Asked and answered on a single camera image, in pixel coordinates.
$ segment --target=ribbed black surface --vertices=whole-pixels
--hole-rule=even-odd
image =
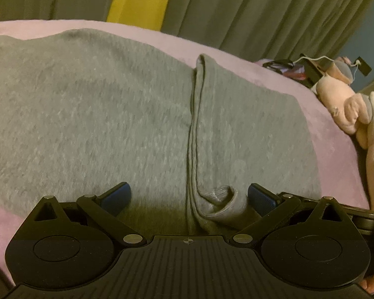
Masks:
[[[43,292],[19,286],[8,299],[368,299],[354,285],[315,292],[270,274],[251,249],[222,237],[156,236],[145,247],[126,249],[113,268],[81,288]]]

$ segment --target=metal screw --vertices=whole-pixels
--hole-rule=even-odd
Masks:
[[[248,244],[252,242],[253,238],[251,235],[248,235],[246,233],[239,233],[233,237],[234,241],[240,244]]]
[[[142,240],[143,238],[136,233],[130,233],[123,237],[123,241],[128,244],[137,244],[140,243]]]

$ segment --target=bed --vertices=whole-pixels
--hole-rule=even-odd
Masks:
[[[335,197],[340,203],[364,209],[369,208],[368,198],[360,172],[360,156],[352,139],[333,122],[330,114],[316,96],[303,85],[228,53],[199,45],[191,41],[114,23],[81,20],[7,21],[0,23],[0,35],[18,39],[33,39],[54,35],[69,29],[91,28],[112,33],[152,45],[190,67],[200,54],[207,54],[222,67],[238,76],[268,89],[292,95],[298,101],[307,121],[323,196]],[[24,217],[18,217],[0,208],[0,268],[11,279],[6,268],[6,246]]]

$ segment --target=gray fabric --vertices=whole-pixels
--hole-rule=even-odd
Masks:
[[[360,93],[360,94],[363,98],[364,103],[366,104],[367,114],[369,115],[369,118],[370,118],[370,121],[371,121],[371,118],[373,117],[373,107],[371,106],[370,97],[366,94],[363,94],[363,93]]]
[[[234,231],[253,223],[258,215],[246,203],[252,182],[318,199],[316,156],[296,99],[253,85],[209,57],[196,69],[188,196],[201,226],[216,233],[214,222]]]
[[[231,235],[258,218],[250,183],[319,198],[317,174],[296,99],[207,56],[194,71],[90,29],[0,37],[0,206],[13,213],[127,181],[119,219],[146,237]]]
[[[353,81],[352,70],[348,64],[339,60],[334,61],[334,63],[343,75],[345,75],[350,81]]]

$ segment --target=yellow curtain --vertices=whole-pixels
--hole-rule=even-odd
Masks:
[[[168,0],[113,0],[107,21],[159,31]]]

